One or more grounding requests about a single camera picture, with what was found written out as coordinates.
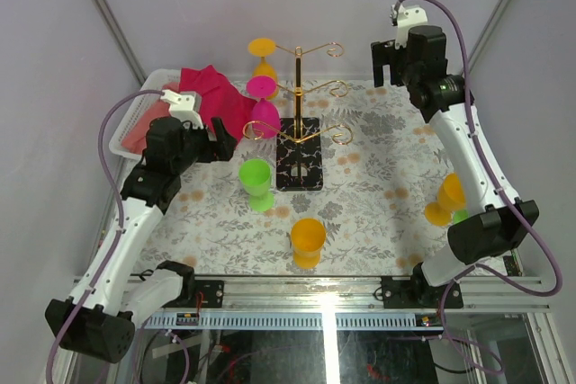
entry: plastic basket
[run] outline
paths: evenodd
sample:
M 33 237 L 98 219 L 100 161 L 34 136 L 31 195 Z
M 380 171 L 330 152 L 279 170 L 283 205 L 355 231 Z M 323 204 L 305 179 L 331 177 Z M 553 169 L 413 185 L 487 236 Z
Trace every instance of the plastic basket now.
M 167 85 L 173 81 L 180 82 L 179 69 L 157 69 L 149 75 L 148 79 L 142 86 L 142 90 L 162 90 L 163 85 Z M 142 114 L 144 114 L 159 97 L 158 94 L 143 94 L 132 101 L 130 108 L 126 114 L 124 114 L 124 117 L 110 140 L 109 148 L 112 153 L 129 159 L 140 160 L 141 155 L 129 152 L 122 146 L 122 140 L 126 135 L 128 135 L 132 128 L 134 128 L 134 125 L 136 125 L 136 122 L 140 119 Z

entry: floral tablecloth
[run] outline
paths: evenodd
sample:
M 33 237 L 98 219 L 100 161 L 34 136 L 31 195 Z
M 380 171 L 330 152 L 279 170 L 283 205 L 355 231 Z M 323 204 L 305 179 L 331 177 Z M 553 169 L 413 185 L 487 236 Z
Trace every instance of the floral tablecloth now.
M 233 83 L 242 93 L 246 83 Z M 292 88 L 293 83 L 283 83 Z M 321 82 L 307 81 L 304 88 Z M 182 190 L 137 261 L 135 270 L 164 260 L 218 274 L 408 274 L 446 244 L 446 228 L 430 225 L 425 205 L 452 172 L 434 131 L 410 105 L 404 89 L 374 89 L 370 81 L 348 82 L 343 98 L 329 88 L 307 94 L 304 115 L 321 127 L 344 122 L 354 132 L 347 146 L 321 139 L 324 188 L 319 192 L 274 190 L 274 208 L 256 213 L 238 179 L 239 166 L 252 157 L 275 164 L 275 139 L 243 139 L 228 163 L 193 165 Z M 293 115 L 293 97 L 273 99 L 281 116 Z M 133 167 L 127 164 L 124 175 Z M 293 262 L 289 233 L 302 218 L 323 222 L 328 238 L 320 263 L 302 270 Z M 490 264 L 504 271 L 501 259 Z

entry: wire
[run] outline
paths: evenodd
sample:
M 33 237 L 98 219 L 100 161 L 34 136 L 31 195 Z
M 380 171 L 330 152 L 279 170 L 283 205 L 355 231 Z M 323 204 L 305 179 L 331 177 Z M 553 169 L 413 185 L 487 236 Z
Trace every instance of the wire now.
M 139 380 L 140 380 L 140 384 L 144 383 L 144 362 L 146 361 L 146 355 L 148 354 L 148 351 L 150 349 L 150 347 L 152 346 L 152 344 L 154 343 L 154 341 L 156 341 L 156 339 L 162 334 L 162 330 L 158 330 L 148 341 L 148 343 L 146 344 L 146 346 L 144 347 L 144 353 L 142 354 L 142 362 L 140 365 L 140 372 L 139 372 Z
M 98 157 L 100 159 L 100 164 L 102 165 L 104 175 L 106 176 L 106 180 L 108 181 L 108 184 L 110 184 L 110 186 L 112 187 L 112 193 L 113 193 L 114 199 L 116 201 L 116 206 L 118 207 L 118 222 L 119 222 L 120 228 L 116 231 L 116 234 L 114 236 L 114 239 L 112 241 L 110 249 L 108 249 L 108 252 L 104 256 L 104 259 L 102 260 L 102 262 L 100 263 L 100 265 L 96 269 L 96 272 L 94 273 L 92 280 L 89 283 L 89 287 L 86 289 L 86 291 L 84 291 L 84 294 L 80 297 L 80 299 L 78 299 L 77 304 L 74 306 L 74 308 L 70 312 L 70 315 L 68 315 L 68 317 L 64 321 L 64 324 L 62 325 L 62 327 L 60 328 L 60 330 L 56 334 L 56 337 L 54 339 L 54 343 L 52 344 L 50 351 L 49 351 L 48 360 L 46 361 L 46 382 L 47 382 L 47 384 L 54 384 L 53 372 L 52 372 L 54 369 L 54 361 L 56 359 L 56 353 L 58 351 L 60 343 L 62 342 L 62 339 L 64 338 L 64 335 L 66 334 L 67 330 L 70 328 L 70 325 L 74 322 L 74 319 L 78 315 L 78 312 L 80 312 L 80 309 L 83 307 L 86 300 L 88 299 L 88 296 L 92 292 L 91 287 L 94 287 L 96 285 L 96 283 L 100 279 L 100 276 L 104 272 L 106 265 L 112 259 L 114 251 L 116 250 L 116 247 L 118 246 L 118 243 L 120 242 L 120 237 L 122 236 L 122 230 L 124 227 L 124 208 L 122 206 L 122 197 L 120 195 L 120 192 L 118 191 L 118 186 L 116 185 L 116 183 L 114 181 L 113 175 L 110 171 L 110 168 L 106 164 L 106 159 L 104 157 L 104 131 L 106 129 L 106 126 L 108 125 L 108 121 L 110 120 L 110 118 L 113 116 L 113 114 L 120 107 L 122 107 L 125 103 L 127 103 L 127 102 L 129 102 L 129 101 L 131 101 L 131 100 L 133 100 L 139 96 L 142 96 L 144 94 L 160 94 L 160 95 L 162 95 L 162 94 L 164 94 L 164 92 L 161 92 L 159 90 L 141 90 L 139 92 L 135 92 L 133 94 L 126 96 L 125 98 L 118 101 L 106 113 L 106 115 L 104 116 L 104 118 L 102 120 L 102 124 L 100 125 L 100 130 L 98 131 Z
M 102 381 L 104 377 L 108 375 L 109 370 L 110 370 L 110 363 L 106 363 L 102 368 L 102 371 L 100 372 L 100 375 L 98 376 L 94 384 L 100 384 L 100 381 Z
M 204 302 L 204 293 L 198 291 L 196 293 L 196 315 L 198 316 L 198 324 L 200 324 L 200 310 L 202 309 L 203 302 Z
M 152 269 L 146 269 L 143 272 L 140 273 L 130 273 L 130 276 L 134 277 L 134 278 L 140 278 L 141 281 L 145 281 L 146 278 L 149 278 L 150 276 L 152 276 L 152 274 L 154 273 L 154 271 Z
M 396 5 L 394 6 L 394 10 L 396 12 L 398 12 L 402 2 L 404 2 L 404 1 L 406 1 L 406 0 L 398 0 L 396 2 Z M 490 162 L 488 161 L 488 158 L 486 157 L 484 150 L 482 149 L 482 144 L 481 144 L 480 140 L 478 139 L 478 136 L 475 134 L 476 127 L 475 127 L 473 113 L 472 113 L 472 97 L 470 94 L 470 64 L 468 62 L 468 54 L 466 53 L 466 45 L 464 43 L 464 36 L 462 34 L 462 30 L 460 29 L 458 22 L 456 21 L 455 17 L 452 15 L 450 10 L 448 10 L 448 8 L 446 6 L 444 6 L 442 3 L 440 3 L 437 0 L 423 0 L 423 1 L 429 2 L 433 5 L 435 5 L 436 7 L 438 7 L 440 10 L 442 10 L 442 12 L 446 15 L 446 17 L 448 18 L 448 20 L 450 20 L 450 23 L 454 27 L 454 31 L 456 33 L 458 43 L 460 44 L 460 51 L 462 54 L 462 62 L 463 62 L 463 73 L 464 73 L 464 110 L 466 112 L 466 120 L 468 122 L 468 127 L 470 129 L 470 136 L 472 138 L 474 148 L 476 149 L 476 153 L 478 154 L 478 158 L 480 158 L 482 166 L 484 167 L 484 169 L 488 173 L 488 176 L 490 177 L 490 180 L 494 184 L 494 187 L 496 188 L 495 192 L 498 193 L 498 195 L 500 196 L 502 201 L 506 204 L 506 206 L 510 209 L 512 214 L 517 218 L 517 220 L 524 227 L 524 229 L 530 234 L 530 236 L 532 236 L 534 238 L 536 243 L 542 249 L 542 252 L 544 252 L 544 255 L 546 256 L 546 258 L 550 262 L 550 265 L 553 268 L 554 277 L 556 279 L 556 282 L 555 282 L 555 285 L 553 286 L 553 288 L 551 290 L 548 290 L 548 291 L 530 290 L 529 288 L 524 287 L 515 281 L 512 281 L 507 275 L 502 274 L 500 272 L 497 272 L 496 270 L 492 269 L 491 267 L 489 267 L 486 264 L 477 263 L 475 265 L 475 267 L 479 267 L 479 268 L 481 268 L 487 272 L 492 273 L 494 276 L 497 276 L 498 278 L 500 278 L 504 282 L 513 286 L 517 290 L 521 290 L 521 291 L 525 292 L 526 294 L 531 294 L 531 295 L 537 296 L 537 297 L 551 297 L 554 294 L 557 294 L 562 289 L 562 286 L 563 286 L 563 275 L 562 275 L 562 271 L 560 270 L 560 265 L 558 264 L 558 262 L 554 258 L 552 251 L 550 250 L 548 245 L 545 243 L 545 241 L 532 228 L 530 223 L 526 220 L 526 218 L 524 218 L 522 213 L 520 213 L 520 211 L 518 209 L 516 209 L 516 207 L 514 206 L 512 201 L 509 199 L 508 195 L 504 191 L 504 188 L 502 188 L 502 185 L 500 184 L 500 180 L 499 180 L 498 176 L 495 175 L 494 171 L 492 170 Z M 495 354 L 493 351 L 491 351 L 488 347 L 484 347 L 483 345 L 478 344 L 474 341 L 468 341 L 465 339 L 460 339 L 460 338 L 454 337 L 454 336 L 450 335 L 450 333 L 447 331 L 446 312 L 445 312 L 445 305 L 446 304 L 445 303 L 446 303 L 446 297 L 448 295 L 448 291 L 450 291 L 452 286 L 455 284 L 456 280 L 464 277 L 466 274 L 470 273 L 473 269 L 474 269 L 474 267 L 470 267 L 469 269 L 466 269 L 464 272 L 461 272 L 459 275 L 457 275 L 454 278 L 454 280 L 452 282 L 450 282 L 446 286 L 446 289 L 445 289 L 444 294 L 442 296 L 442 300 L 440 301 L 440 318 L 442 320 L 442 325 L 444 326 L 444 329 L 445 329 L 445 337 L 450 341 L 450 343 L 456 349 L 456 351 L 459 352 L 463 356 L 463 358 L 469 364 L 471 364 L 473 367 L 475 367 L 476 369 L 479 369 L 480 371 L 484 371 L 485 373 L 489 373 L 491 375 L 502 375 L 504 373 L 504 366 L 502 364 L 502 360 L 498 357 L 497 354 Z M 500 369 L 498 371 L 495 371 L 492 369 L 484 368 L 480 364 L 476 363 L 467 354 L 465 354 L 462 350 L 460 350 L 459 347 L 456 346 L 455 342 L 457 342 L 458 340 L 460 340 L 462 342 L 466 342 L 468 344 L 476 345 L 479 348 L 486 350 L 497 361 L 497 363 L 500 366 Z
M 368 369 L 368 375 L 375 380 L 382 380 L 382 381 L 390 381 L 390 377 L 388 375 L 382 375 L 372 364 L 366 364 L 366 368 Z
M 448 369 L 448 368 L 445 368 L 444 366 L 440 366 L 440 365 L 437 364 L 437 363 L 434 363 L 434 366 L 435 366 L 437 369 L 440 369 L 441 371 L 444 371 L 444 372 L 447 372 L 447 373 L 452 373 L 452 374 L 454 374 L 454 375 L 465 375 L 466 373 L 470 373 L 470 372 L 472 372 L 472 371 L 474 370 L 474 367 L 470 367 L 470 368 L 468 368 L 468 369 L 463 369 L 463 370 L 461 370 L 461 371 L 455 371 L 454 369 Z
M 186 384 L 188 381 L 188 372 L 190 371 L 190 354 L 188 353 L 188 347 L 182 342 L 182 339 L 174 333 L 170 332 L 170 335 L 182 346 L 182 351 L 184 351 L 184 375 L 182 376 L 180 384 Z
M 375 299 L 377 299 L 378 301 L 383 301 L 384 297 L 382 295 L 382 287 L 378 287 L 376 290 L 374 290 L 374 292 L 372 293 L 373 297 Z

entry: black bracket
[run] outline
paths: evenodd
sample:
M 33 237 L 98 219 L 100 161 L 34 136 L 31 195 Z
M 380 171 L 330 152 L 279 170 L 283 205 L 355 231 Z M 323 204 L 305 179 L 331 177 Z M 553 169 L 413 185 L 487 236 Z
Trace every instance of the black bracket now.
M 197 308 L 202 299 L 202 308 L 221 308 L 224 300 L 224 281 L 197 280 L 194 268 L 176 261 L 164 261 L 157 269 L 169 270 L 182 276 L 182 292 L 177 299 L 169 301 L 164 308 Z
M 421 265 L 414 267 L 412 276 L 399 278 L 396 276 L 382 276 L 382 298 L 384 308 L 387 309 L 422 309 L 438 308 L 446 286 L 431 287 L 426 282 Z M 446 309 L 464 308 L 460 285 L 455 283 L 446 297 Z

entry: pink towel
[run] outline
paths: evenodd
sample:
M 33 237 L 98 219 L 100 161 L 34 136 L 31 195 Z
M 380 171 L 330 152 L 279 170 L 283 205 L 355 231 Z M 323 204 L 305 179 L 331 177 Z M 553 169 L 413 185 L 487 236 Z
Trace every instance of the pink towel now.
M 141 155 L 142 151 L 146 148 L 146 133 L 150 128 L 150 123 L 158 117 L 168 117 L 170 115 L 168 111 L 169 108 L 169 103 L 165 103 L 159 99 L 153 103 L 150 108 L 142 114 L 142 117 L 136 122 L 134 128 L 124 137 L 122 146 L 127 148 L 131 153 Z
M 212 117 L 222 118 L 226 131 L 238 142 L 244 137 L 242 130 L 250 121 L 256 101 L 236 90 L 228 78 L 212 65 L 201 70 L 182 68 L 180 92 L 197 92 L 202 97 L 200 117 L 212 132 Z

